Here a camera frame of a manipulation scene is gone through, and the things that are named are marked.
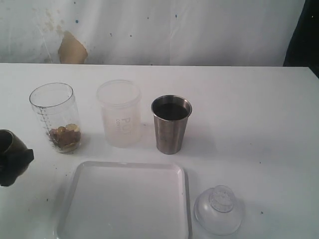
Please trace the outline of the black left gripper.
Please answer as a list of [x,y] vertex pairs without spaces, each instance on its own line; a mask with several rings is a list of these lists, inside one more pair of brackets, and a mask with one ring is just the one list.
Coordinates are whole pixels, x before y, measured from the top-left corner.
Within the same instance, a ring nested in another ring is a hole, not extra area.
[[0,155],[0,185],[11,186],[34,160],[32,149]]

